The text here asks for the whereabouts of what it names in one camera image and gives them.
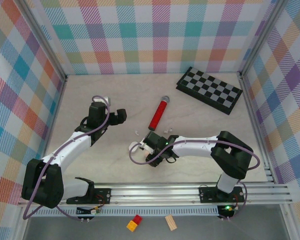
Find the gray floor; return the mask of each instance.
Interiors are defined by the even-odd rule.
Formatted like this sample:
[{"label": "gray floor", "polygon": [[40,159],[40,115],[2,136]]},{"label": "gray floor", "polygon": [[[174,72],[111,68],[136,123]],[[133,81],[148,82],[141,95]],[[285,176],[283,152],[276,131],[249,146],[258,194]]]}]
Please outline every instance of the gray floor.
[{"label": "gray floor", "polygon": [[80,223],[66,217],[32,217],[23,240],[288,240],[278,206],[247,206],[230,222],[209,216],[175,216],[170,231],[164,217],[144,217],[135,232],[132,217],[99,217]]}]

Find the lego brick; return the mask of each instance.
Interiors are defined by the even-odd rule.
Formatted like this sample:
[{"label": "lego brick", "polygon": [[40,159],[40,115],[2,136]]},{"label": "lego brick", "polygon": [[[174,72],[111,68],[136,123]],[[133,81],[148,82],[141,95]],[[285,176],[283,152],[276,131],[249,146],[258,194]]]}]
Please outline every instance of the lego brick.
[{"label": "lego brick", "polygon": [[177,229],[177,225],[176,225],[175,220],[173,219],[172,215],[166,216],[165,220],[171,231]]},{"label": "lego brick", "polygon": [[139,225],[142,221],[142,217],[137,214],[132,221]]},{"label": "lego brick", "polygon": [[177,82],[176,89],[229,115],[242,90],[190,67]]},{"label": "lego brick", "polygon": [[131,232],[134,232],[137,228],[137,224],[134,221],[130,221],[128,225],[126,226],[127,229],[129,229]]}]

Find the red lego brick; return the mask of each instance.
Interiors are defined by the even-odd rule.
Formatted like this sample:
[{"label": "red lego brick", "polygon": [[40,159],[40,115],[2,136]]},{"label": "red lego brick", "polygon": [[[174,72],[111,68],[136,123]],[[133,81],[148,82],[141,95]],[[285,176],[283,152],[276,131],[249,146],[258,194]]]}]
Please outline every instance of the red lego brick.
[{"label": "red lego brick", "polygon": [[135,215],[132,221],[134,221],[137,225],[139,225],[142,221],[142,217],[140,217],[139,215]]}]

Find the yellow lego brick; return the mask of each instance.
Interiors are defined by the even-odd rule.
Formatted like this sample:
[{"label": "yellow lego brick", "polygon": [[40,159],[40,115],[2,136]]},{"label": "yellow lego brick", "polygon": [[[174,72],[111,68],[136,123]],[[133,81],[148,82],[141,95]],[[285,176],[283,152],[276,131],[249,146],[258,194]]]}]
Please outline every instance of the yellow lego brick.
[{"label": "yellow lego brick", "polygon": [[134,232],[135,230],[136,230],[136,227],[137,227],[138,225],[134,222],[134,221],[130,221],[129,223],[128,223],[128,225],[126,226],[126,228],[127,229],[129,229],[131,232]]}]

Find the black bracket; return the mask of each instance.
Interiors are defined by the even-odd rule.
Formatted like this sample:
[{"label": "black bracket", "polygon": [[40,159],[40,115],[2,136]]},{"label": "black bracket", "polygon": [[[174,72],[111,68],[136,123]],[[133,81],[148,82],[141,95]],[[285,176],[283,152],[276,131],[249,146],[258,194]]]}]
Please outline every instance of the black bracket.
[{"label": "black bracket", "polygon": [[72,197],[66,200],[66,204],[93,204],[103,205],[110,204],[111,188],[94,188],[92,190],[92,197]]},{"label": "black bracket", "polygon": [[245,201],[242,187],[235,186],[233,191],[227,195],[215,186],[199,187],[200,203],[243,203]]}]

